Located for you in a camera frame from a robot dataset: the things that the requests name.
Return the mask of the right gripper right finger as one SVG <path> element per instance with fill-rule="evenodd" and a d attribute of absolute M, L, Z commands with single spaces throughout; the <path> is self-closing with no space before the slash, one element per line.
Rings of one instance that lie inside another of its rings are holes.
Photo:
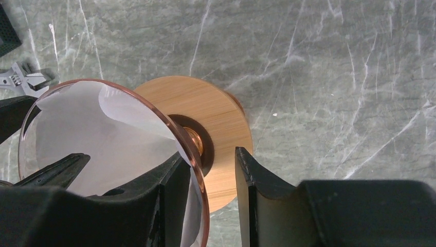
<path fill-rule="evenodd" d="M 291 185 L 235 150 L 243 246 L 435 246 L 435 191 L 413 180 Z"/>

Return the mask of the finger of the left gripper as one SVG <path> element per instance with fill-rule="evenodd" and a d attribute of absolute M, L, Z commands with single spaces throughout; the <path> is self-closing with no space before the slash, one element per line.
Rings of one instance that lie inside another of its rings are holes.
<path fill-rule="evenodd" d="M 32 96 L 1 99 L 1 144 L 21 128 L 36 100 Z"/>
<path fill-rule="evenodd" d="M 67 188 L 90 161 L 84 153 L 72 153 L 15 183 L 22 186 L 59 186 Z"/>

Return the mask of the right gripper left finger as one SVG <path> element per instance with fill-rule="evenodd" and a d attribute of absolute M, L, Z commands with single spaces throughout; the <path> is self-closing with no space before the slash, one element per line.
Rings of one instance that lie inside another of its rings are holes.
<path fill-rule="evenodd" d="M 180 246 L 190 166 L 178 155 L 101 196 L 1 187 L 1 246 Z"/>

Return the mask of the pink glass dripper cone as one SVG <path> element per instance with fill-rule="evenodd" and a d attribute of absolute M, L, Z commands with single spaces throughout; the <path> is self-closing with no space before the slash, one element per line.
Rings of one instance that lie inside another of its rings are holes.
<path fill-rule="evenodd" d="M 50 184 L 42 246 L 206 246 L 209 205 L 189 135 L 139 94 L 104 80 L 61 83 L 40 96 L 20 132 L 21 181 L 71 154 Z"/>

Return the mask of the white paper coffee filter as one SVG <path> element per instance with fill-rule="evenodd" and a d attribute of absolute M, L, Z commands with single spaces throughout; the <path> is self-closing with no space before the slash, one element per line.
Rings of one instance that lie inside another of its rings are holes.
<path fill-rule="evenodd" d="M 65 82 L 47 91 L 21 131 L 20 177 L 72 153 L 90 156 L 67 187 L 81 196 L 101 196 L 178 154 L 191 173 L 180 246 L 207 244 L 208 202 L 199 152 L 182 126 L 149 96 L 98 80 Z"/>

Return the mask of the black flat box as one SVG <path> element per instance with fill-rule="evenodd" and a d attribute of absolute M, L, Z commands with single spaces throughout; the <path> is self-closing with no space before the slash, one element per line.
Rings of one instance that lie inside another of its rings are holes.
<path fill-rule="evenodd" d="M 1 5 L 1 57 L 20 47 L 22 44 Z"/>

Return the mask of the orange glass carafe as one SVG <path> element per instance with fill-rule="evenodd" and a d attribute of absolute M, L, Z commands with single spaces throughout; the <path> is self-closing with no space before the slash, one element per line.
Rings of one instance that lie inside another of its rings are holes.
<path fill-rule="evenodd" d="M 179 124 L 189 129 L 201 158 L 208 162 L 233 160 L 236 147 L 253 152 L 246 112 L 232 93 L 213 88 L 195 94 L 181 110 Z"/>

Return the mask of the red handled adjustable wrench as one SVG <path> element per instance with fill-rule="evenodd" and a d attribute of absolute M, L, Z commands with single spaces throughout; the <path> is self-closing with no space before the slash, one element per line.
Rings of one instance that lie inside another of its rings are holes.
<path fill-rule="evenodd" d="M 33 72 L 27 63 L 14 62 L 9 69 L 1 69 L 1 89 L 20 96 L 41 97 L 59 81 L 42 71 Z"/>

